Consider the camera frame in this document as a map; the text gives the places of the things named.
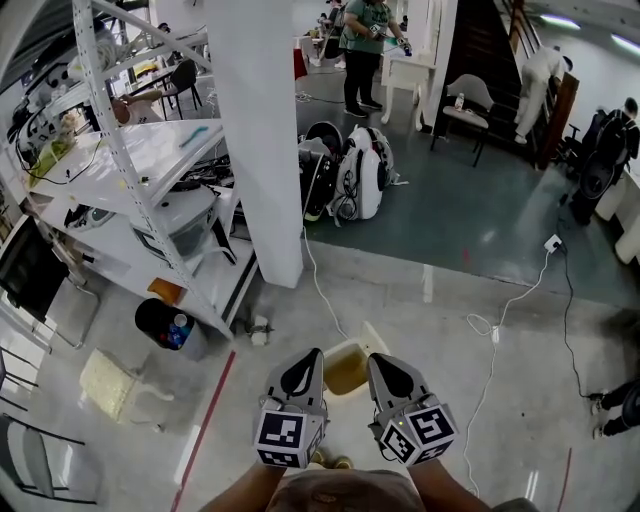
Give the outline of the black swivel chair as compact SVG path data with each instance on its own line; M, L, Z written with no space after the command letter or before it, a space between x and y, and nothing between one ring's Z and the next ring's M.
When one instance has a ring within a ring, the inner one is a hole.
M582 163L583 148L582 142L577 139L580 129L573 124L569 124L569 127L572 130L571 135L559 142L551 162L556 166L564 167L567 176L574 176Z

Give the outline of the white ornate stool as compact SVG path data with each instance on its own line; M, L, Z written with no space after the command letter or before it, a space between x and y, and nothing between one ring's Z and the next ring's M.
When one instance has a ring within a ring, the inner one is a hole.
M129 370L113 354L94 349L79 383L86 396L116 423L165 431L175 396L149 381L144 370Z

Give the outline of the black dining chair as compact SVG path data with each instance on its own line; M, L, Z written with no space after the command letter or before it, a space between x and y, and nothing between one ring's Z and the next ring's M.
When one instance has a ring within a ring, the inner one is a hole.
M203 106L200 95L196 88L197 75L197 65L191 59L182 61L176 67L176 69L169 77L171 86L162 94L161 104L163 108L163 115L166 115L164 100L172 99L175 103L175 106L177 107L180 119L183 119L179 95L185 91L189 91L191 93L192 102L195 109Z

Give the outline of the person's left forearm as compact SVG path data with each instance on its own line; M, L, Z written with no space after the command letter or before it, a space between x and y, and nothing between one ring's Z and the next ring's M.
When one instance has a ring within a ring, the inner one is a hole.
M255 463L199 512L265 512L285 472L283 467Z

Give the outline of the blue snack wrapper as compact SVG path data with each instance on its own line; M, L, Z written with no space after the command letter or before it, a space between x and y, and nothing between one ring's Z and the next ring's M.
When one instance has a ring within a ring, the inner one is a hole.
M165 334L160 335L164 347L170 350L180 350L186 343L192 329L188 326L180 327L170 323Z

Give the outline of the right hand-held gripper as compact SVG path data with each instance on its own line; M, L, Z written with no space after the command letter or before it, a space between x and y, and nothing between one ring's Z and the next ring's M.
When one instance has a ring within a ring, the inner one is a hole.
M368 427L385 459L410 467L440 457L451 446L458 429L450 410L434 394L427 394L427 384L415 367L394 356L372 353L367 377L378 412ZM397 399L420 398L384 410L387 392Z

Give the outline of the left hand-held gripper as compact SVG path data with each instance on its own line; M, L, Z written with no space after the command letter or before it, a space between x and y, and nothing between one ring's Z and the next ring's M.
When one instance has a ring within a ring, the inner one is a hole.
M283 469L305 469L326 434L324 355L311 348L288 355L267 377L253 440L258 461ZM307 400L310 409L279 400Z

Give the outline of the grey chair black frame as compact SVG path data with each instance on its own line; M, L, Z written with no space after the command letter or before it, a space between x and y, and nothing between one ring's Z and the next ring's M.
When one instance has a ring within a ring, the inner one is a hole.
M27 484L20 477L11 453L9 431L13 424L23 428L23 458L32 481L31 484ZM81 440L54 434L18 420L7 413L0 413L0 469L3 470L13 484L25 494L55 502L97 506L98 502L95 499L86 500L56 495L57 491L69 492L70 489L65 486L55 486L53 484L53 477L44 442L45 437L64 441L67 444L75 444L82 447L86 446L86 443Z

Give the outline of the person's right forearm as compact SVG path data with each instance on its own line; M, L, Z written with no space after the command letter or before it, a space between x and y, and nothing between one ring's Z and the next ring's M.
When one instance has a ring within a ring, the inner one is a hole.
M437 459L410 466L410 478L426 512L491 512L460 485Z

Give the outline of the white ornate table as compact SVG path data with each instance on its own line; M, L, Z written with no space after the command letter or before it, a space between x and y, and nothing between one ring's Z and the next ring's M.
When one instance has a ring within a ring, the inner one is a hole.
M381 118L387 124L393 108L394 92L403 86L413 87L414 105L416 106L414 125L420 132L425 127L429 100L432 95L436 77L436 65L427 62L425 55L417 57L391 57L389 76L386 83L386 108Z

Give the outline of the white backpack shell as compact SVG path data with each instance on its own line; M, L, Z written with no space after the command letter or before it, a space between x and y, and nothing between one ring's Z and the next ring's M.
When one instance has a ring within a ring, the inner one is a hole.
M384 190L398 184L386 136L377 128L356 125L343 146L334 198L328 206L335 225L371 219L380 208Z

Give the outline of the white metal shelving rack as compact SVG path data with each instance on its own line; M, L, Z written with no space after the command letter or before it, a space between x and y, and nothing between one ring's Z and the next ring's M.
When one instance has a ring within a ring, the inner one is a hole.
M26 196L49 198L47 207L38 213L49 227L76 204L114 212L105 226L81 232L77 239L120 257L130 267L128 276L139 270L137 278L144 285L155 278L180 285L184 292L179 308L233 339L234 317L258 268L252 244L233 239L223 247L214 234L209 234L205 246L184 258L154 215L155 206L164 196L223 141L223 124L219 119L201 119L119 126L106 82L136 60L129 58L103 67L93 20L96 13L108 14L159 40L161 44L152 49L153 54L175 50L209 68L210 62L191 49L199 38L175 38L108 0L72 0L71 6L83 85L100 129L78 136L73 148L33 187L27 184L28 173L21 166L19 154L7 151L10 175ZM180 149L179 144L200 126L208 127L208 131Z

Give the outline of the black backpack shell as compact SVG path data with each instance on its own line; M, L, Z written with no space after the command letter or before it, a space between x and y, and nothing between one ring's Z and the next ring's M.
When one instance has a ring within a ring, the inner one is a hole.
M342 135L329 121L314 123L298 143L303 218L317 221L334 197L342 160Z

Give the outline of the dark wooden staircase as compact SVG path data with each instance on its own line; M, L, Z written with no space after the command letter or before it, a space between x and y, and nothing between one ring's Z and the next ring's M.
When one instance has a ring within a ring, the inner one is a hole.
M516 143L514 118L519 105L523 65L516 62L515 51L524 52L526 63L541 46L523 12L522 1L500 0L500 3L510 16L509 26L503 24L495 0L458 0L444 88L462 74L480 77L495 102L485 146L493 144L507 149L526 158L533 167L545 170L563 135L579 80L571 72L564 74L561 83L550 80L540 114L526 137L527 143ZM477 132L466 125L451 121L446 137L449 130L471 135L476 143Z

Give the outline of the cream lidded trash bin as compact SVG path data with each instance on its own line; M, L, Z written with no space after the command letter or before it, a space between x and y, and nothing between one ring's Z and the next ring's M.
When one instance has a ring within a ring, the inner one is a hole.
M368 390L367 360L373 353L389 355L390 351L368 321L362 323L358 336L324 352L324 399L328 403L346 402Z

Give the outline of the white side table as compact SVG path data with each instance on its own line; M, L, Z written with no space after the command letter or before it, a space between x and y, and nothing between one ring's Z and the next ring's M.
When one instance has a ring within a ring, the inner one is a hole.
M640 174L625 170L618 182L600 198L595 214L604 221L616 218L623 234L614 245L618 259L629 264L640 262Z

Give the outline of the teal plastic tool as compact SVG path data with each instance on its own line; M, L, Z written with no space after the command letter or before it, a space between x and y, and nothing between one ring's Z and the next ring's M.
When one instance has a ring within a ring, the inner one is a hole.
M179 148L187 147L194 139L196 139L201 133L206 133L208 131L208 127L200 126L196 128L183 142L179 144Z

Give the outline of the white rounded equipment case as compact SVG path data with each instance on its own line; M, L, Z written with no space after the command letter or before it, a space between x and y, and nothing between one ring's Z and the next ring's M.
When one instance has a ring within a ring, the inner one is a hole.
M177 252L189 258L205 244L217 218L216 194L209 188L173 191L154 208Z

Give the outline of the orange pad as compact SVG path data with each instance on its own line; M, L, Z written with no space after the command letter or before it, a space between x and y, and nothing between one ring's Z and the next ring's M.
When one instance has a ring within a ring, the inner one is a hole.
M155 278L149 284L147 291L155 294L165 304L175 306L179 302L184 289L172 282L161 278Z

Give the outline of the white round-faced device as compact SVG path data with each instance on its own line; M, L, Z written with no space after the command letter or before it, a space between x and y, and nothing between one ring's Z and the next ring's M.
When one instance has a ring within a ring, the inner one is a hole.
M69 209L67 211L64 219L64 226L66 229L82 232L102 226L114 215L114 212L86 205L79 205L74 210Z

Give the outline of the white square pillar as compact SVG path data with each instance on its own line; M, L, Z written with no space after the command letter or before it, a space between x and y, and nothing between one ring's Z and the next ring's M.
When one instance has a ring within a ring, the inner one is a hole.
M203 0L213 78L264 280L297 286L303 262L292 0Z

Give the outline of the beige chair black legs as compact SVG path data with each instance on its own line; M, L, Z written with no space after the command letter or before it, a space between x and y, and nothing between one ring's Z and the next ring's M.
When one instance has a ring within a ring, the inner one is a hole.
M460 112L454 109L454 103L459 93L465 94L464 108ZM475 155L473 167L476 167L489 134L494 105L495 102L488 87L480 77L472 74L460 75L444 88L442 105L438 110L438 116L441 117L443 125L440 130L434 127L430 149L435 148L437 140L446 138L448 125L451 121L466 125L477 132L473 149Z

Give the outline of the grey waste bin black bag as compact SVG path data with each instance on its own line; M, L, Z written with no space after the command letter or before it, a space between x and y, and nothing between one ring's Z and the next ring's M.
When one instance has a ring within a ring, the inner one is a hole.
M160 335L165 334L174 317L185 314L189 318L189 327L192 329L186 343L180 350L170 350L164 347ZM169 306L157 298L144 300L135 312L135 325L148 338L154 341L160 348L169 350L192 360L201 360L207 351L208 342L197 320L183 310Z

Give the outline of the yellow-green bag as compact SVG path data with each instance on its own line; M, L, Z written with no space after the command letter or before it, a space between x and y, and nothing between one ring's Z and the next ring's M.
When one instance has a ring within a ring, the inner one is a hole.
M42 147L36 163L31 167L30 172L36 176L44 176L74 145L74 140L53 140L46 143Z

